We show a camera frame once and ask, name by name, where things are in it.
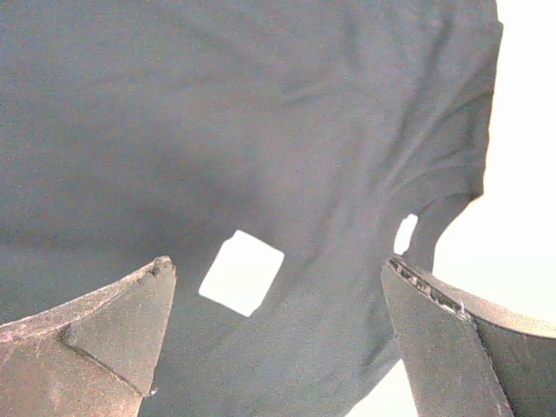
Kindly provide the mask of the black garment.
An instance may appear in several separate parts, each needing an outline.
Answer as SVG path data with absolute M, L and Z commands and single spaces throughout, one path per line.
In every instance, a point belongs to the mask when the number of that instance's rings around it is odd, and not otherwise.
M 1 319 L 167 255 L 144 416 L 342 416 L 482 192 L 493 1 L 4 1 Z

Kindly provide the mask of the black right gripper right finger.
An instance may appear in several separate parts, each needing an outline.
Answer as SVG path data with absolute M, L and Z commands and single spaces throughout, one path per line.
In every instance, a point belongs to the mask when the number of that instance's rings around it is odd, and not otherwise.
M 555 416 L 555 324 L 413 268 L 381 281 L 418 415 Z

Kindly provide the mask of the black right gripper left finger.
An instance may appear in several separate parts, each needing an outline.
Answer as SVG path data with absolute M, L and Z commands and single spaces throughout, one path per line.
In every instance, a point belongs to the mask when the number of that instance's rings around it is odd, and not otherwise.
M 1 326 L 3 416 L 136 416 L 173 304 L 167 256 L 59 306 Z

